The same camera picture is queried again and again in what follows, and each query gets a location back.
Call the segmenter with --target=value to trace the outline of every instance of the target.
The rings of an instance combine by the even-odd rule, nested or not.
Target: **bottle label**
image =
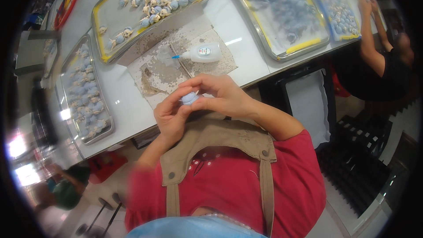
[[[210,55],[212,52],[212,50],[209,47],[201,47],[198,50],[198,54],[199,55]]]

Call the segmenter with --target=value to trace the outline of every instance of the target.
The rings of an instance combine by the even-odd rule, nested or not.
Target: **pearl necklace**
[[[252,230],[250,226],[245,225],[245,224],[243,224],[243,223],[240,223],[239,221],[237,221],[237,220],[235,220],[235,219],[232,219],[232,218],[230,218],[229,216],[224,215],[224,214],[221,214],[221,213],[208,213],[208,214],[206,214],[206,216],[214,216],[214,217],[217,217],[217,218],[221,218],[221,219],[226,220],[226,221],[228,221],[228,222],[230,222],[230,223],[233,223],[233,224],[235,224],[235,225],[238,225],[238,226],[244,227],[245,229]]]

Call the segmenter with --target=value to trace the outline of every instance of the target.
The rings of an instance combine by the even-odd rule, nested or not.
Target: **black shirt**
[[[360,56],[360,41],[333,56],[333,66],[341,85],[354,97],[366,101],[392,101],[405,96],[411,68],[392,49],[385,57],[385,71],[379,77]]]

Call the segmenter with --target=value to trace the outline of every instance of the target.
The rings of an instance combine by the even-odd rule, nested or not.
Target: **person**
[[[56,164],[48,164],[46,168],[53,176],[47,182],[34,186],[35,199],[38,202],[35,212],[41,212],[50,206],[63,210],[75,208],[88,184],[90,169],[76,165],[65,172]]]
[[[196,91],[214,97],[180,105]],[[186,123],[204,109],[250,118],[265,131],[239,120]],[[294,117],[252,99],[229,76],[206,74],[179,84],[154,117],[160,135],[129,176],[128,237],[304,237],[315,225],[325,186],[311,137]]]
[[[392,101],[408,92],[414,53],[410,39],[399,33],[393,46],[389,43],[377,4],[374,0],[359,0],[362,16],[361,41],[348,46],[332,65],[339,82],[351,95],[366,101]],[[374,15],[385,54],[376,51],[370,18]]]

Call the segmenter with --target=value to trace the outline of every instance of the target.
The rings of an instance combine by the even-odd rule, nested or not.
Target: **white plastic bottle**
[[[222,58],[222,52],[219,48],[219,43],[203,43],[191,47],[189,51],[184,52],[181,56],[184,59],[208,63],[212,61],[219,61],[220,58]]]

